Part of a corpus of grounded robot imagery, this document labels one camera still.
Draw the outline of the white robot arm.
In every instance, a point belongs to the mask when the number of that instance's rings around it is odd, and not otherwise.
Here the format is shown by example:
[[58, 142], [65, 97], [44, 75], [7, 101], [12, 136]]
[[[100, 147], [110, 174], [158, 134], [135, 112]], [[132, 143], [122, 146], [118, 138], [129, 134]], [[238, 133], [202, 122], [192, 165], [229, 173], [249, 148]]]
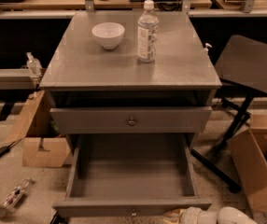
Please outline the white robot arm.
[[258, 224], [236, 208], [225, 206], [217, 212], [198, 207], [176, 209], [162, 215], [165, 224]]

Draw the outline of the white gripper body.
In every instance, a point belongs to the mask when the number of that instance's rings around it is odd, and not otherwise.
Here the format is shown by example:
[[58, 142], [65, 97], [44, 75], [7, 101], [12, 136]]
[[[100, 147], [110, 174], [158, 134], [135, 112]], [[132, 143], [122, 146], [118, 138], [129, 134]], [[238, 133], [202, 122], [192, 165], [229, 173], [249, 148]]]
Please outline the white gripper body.
[[180, 224], [217, 224], [218, 213], [204, 211], [198, 207], [190, 207], [185, 209]]

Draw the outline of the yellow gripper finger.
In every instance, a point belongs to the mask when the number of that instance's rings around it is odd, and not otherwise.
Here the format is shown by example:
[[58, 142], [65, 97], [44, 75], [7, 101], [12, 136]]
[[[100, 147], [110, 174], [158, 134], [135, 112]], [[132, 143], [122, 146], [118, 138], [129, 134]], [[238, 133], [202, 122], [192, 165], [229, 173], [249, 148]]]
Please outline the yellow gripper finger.
[[181, 208], [168, 211], [162, 215], [162, 219], [164, 222], [180, 222], [184, 212], [185, 210]]

